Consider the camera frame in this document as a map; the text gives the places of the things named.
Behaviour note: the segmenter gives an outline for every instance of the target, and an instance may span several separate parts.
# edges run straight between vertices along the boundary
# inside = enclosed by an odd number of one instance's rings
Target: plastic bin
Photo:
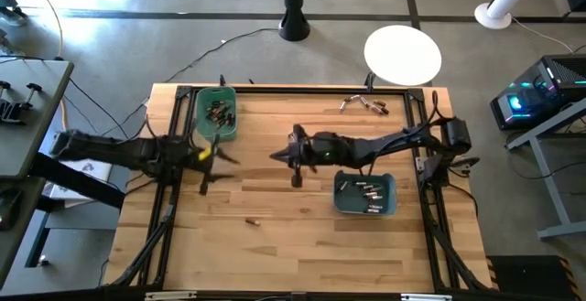
[[[231,113],[235,117],[232,126],[225,124],[217,128],[216,122],[212,122],[206,118],[208,115],[207,109],[212,106],[214,101],[224,101],[225,105],[230,106],[227,113]],[[216,133],[220,135],[220,142],[230,141],[236,138],[238,115],[236,114],[236,90],[234,88],[226,86],[208,87],[198,91],[195,108],[197,130],[206,140],[211,142]]]
[[[341,190],[344,182],[348,182],[346,188]],[[370,200],[364,196],[361,186],[355,186],[354,182],[366,182],[368,185],[377,185],[382,190],[377,191],[379,200]],[[333,203],[336,209],[342,213],[364,215],[391,215],[396,211],[396,183],[390,174],[382,176],[361,176],[359,174],[345,174],[338,171],[333,184]],[[369,204],[382,206],[378,213],[367,213]]]

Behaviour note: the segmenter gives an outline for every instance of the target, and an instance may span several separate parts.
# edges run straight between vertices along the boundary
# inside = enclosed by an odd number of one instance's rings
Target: round light
[[[406,26],[373,32],[364,45],[364,58],[376,76],[404,86],[431,81],[441,68],[438,45],[425,33]]]
[[[516,96],[511,96],[509,98],[509,104],[511,104],[511,108],[515,110],[523,109],[523,106],[521,105],[521,103],[519,103],[519,98],[517,98]]]

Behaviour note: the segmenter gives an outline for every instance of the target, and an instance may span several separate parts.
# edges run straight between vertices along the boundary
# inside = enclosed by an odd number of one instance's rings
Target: wooden table
[[[156,134],[168,130],[177,86],[153,87],[147,115]],[[445,88],[424,90],[428,111],[433,90],[439,93],[440,111],[450,116]],[[287,145],[293,124],[302,124],[308,134],[331,131],[365,138],[407,126],[399,96],[366,96],[387,103],[391,114],[386,117],[366,111],[358,102],[340,114],[344,97],[238,94],[238,139],[222,148],[242,164],[217,160],[214,172],[235,177],[210,184],[207,197],[198,194],[201,173],[185,170],[166,290],[433,291],[410,151],[377,160],[374,173],[388,172],[396,179],[398,205],[395,215],[376,218],[341,214],[333,207],[332,181],[340,167],[318,167],[318,174],[303,169],[303,188],[296,189],[290,186],[292,170],[268,157]],[[140,178],[129,188],[145,181]],[[451,182],[468,189],[463,179],[451,177]],[[155,189],[151,185],[126,197],[105,283],[118,277],[144,244]],[[490,286],[471,200],[453,188],[444,189],[444,198],[454,248],[477,278]],[[244,218],[259,220],[261,225],[247,224]],[[157,257],[158,249],[151,262],[151,277]],[[447,284],[441,251],[439,259]]]

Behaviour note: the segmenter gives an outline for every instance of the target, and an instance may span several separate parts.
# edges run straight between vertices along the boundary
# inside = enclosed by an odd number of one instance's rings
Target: concrete floor
[[[20,0],[21,5],[45,6],[43,0]],[[282,0],[52,0],[56,7],[133,12],[282,13]],[[421,15],[471,16],[489,0],[417,0]],[[317,14],[408,14],[407,0],[306,0],[305,11]],[[558,16],[552,0],[522,0],[517,16]],[[379,27],[408,22],[310,21],[308,39],[288,43],[267,31],[242,38],[211,54],[175,81],[361,84],[368,72],[363,58],[367,37]],[[260,27],[276,27],[273,20],[156,20],[62,18],[63,57],[75,63],[72,78],[119,121],[163,81],[209,48]],[[542,181],[528,181],[512,173],[502,148],[506,134],[494,123],[488,102],[542,55],[565,49],[519,26],[490,31],[475,23],[422,23],[422,30],[439,45],[442,69],[434,86],[450,89],[456,114],[468,121],[471,155],[481,158],[471,177],[478,199],[479,219],[487,254],[558,254],[570,265],[586,293],[586,234],[540,242],[536,230],[558,224]],[[586,44],[584,24],[532,24],[530,27],[567,42]],[[56,55],[58,32],[49,11],[32,16],[24,28],[7,27],[8,37],[29,55]],[[98,131],[112,127],[107,116],[72,87],[67,96]],[[69,106],[70,127],[90,131]],[[132,134],[141,115],[125,129]],[[113,136],[120,137],[119,132]],[[527,174],[537,172],[526,161]],[[576,196],[584,201],[583,193]],[[102,216],[112,212],[105,210]],[[98,284],[100,266],[107,257],[112,231],[52,231],[44,254],[45,268],[24,269],[23,262],[40,222],[37,213],[0,295],[91,288]],[[100,220],[92,215],[92,220]]]

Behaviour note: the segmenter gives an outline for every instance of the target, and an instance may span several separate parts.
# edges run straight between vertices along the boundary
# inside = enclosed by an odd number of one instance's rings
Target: white pipe
[[[476,7],[476,20],[491,29],[503,29],[511,24],[510,11],[519,0],[493,0]]]

